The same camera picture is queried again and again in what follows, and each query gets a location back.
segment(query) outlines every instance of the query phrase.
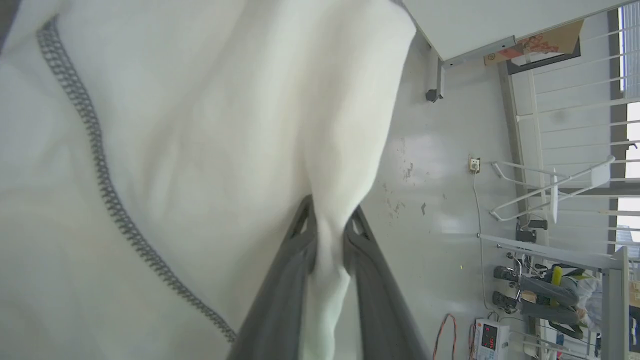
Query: black shoe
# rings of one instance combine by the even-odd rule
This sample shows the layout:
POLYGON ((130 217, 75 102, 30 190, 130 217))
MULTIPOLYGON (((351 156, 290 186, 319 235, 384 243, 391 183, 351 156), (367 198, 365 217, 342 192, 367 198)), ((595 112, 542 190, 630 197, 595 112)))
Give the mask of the black shoe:
POLYGON ((491 300, 494 305, 501 309, 515 309, 518 302, 515 299, 512 299, 506 295, 503 295, 499 291, 494 291, 491 300))
POLYGON ((505 266, 496 266, 493 269, 493 277, 507 281, 518 282, 518 274, 505 266))

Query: red wire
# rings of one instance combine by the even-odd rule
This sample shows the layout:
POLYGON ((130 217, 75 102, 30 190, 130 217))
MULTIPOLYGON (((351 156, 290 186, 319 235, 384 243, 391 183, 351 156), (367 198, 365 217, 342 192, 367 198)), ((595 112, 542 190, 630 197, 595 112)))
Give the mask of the red wire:
POLYGON ((442 328, 447 323, 447 320, 451 318, 453 320, 453 349, 451 350, 451 360, 454 360, 456 354, 456 340, 458 339, 458 325, 456 324, 456 318, 452 314, 446 314, 444 320, 440 324, 440 330, 438 330, 438 337, 436 337, 436 345, 433 347, 433 360, 436 360, 436 354, 438 353, 438 341, 440 341, 440 334, 442 328))

